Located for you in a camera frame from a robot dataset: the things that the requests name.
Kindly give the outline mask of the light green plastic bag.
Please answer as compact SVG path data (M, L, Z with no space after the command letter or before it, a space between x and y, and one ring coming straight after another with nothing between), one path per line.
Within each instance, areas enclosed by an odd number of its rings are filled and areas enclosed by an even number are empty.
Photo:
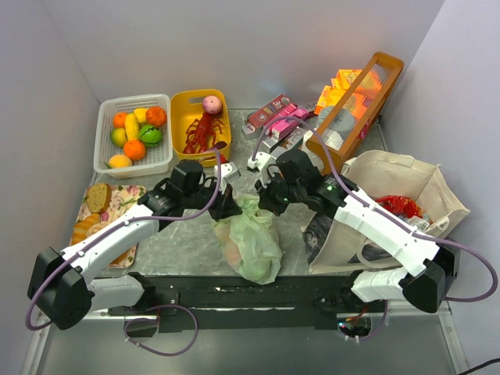
M255 195L240 195L236 203L242 214L214 224L223 256L234 272L253 283L265 285L275 281L283 252L273 223L274 215L259 208Z

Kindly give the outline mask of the beige canvas tote bag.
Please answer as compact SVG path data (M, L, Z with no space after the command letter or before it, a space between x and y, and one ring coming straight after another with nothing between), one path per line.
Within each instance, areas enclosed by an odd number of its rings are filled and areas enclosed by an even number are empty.
M426 235L446 237L470 212L446 184L438 165L409 155L364 152L345 162L341 174L381 208ZM326 216L311 219L303 237L311 274L398 265L369 237Z

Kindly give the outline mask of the large red snack bag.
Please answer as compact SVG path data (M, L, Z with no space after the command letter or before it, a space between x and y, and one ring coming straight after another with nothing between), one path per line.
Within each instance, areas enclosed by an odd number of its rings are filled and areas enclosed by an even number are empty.
M376 199L375 202L396 216L402 216L408 219L414 216L423 218L424 211L409 197L386 195Z

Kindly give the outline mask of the wooden snack tray box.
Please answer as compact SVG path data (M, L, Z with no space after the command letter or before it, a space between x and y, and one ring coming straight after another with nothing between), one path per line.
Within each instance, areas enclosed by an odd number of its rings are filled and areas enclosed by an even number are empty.
M353 157L403 71L404 62L384 52L373 54L362 69L339 69L316 103L324 118L302 148L320 160L320 172L340 171Z

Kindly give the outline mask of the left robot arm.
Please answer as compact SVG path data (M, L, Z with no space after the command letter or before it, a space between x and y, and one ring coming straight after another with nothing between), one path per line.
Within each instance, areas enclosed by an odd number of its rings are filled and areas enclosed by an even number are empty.
M27 296L60 330L79 323L89 312L119 306L143 312L157 300L155 286L139 273L100 278L100 273L133 245L157 234L173 221L208 212L214 220L241 214L229 183L239 178L234 163L214 168L207 177L200 163L180 162L169 177L142 195L119 219L61 252L46 248L35 260Z

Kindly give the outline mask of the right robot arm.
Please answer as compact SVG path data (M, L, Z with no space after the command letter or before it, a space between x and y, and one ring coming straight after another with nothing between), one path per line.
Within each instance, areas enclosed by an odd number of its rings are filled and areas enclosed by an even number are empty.
M390 270L355 273L343 299L350 303L406 300L425 313L435 313L458 274L458 252L420 239L421 231L383 209L345 177L322 175L309 156L289 150L275 158L257 152L247 161L259 173L255 189L259 208L279 216L292 203L356 230L398 263Z

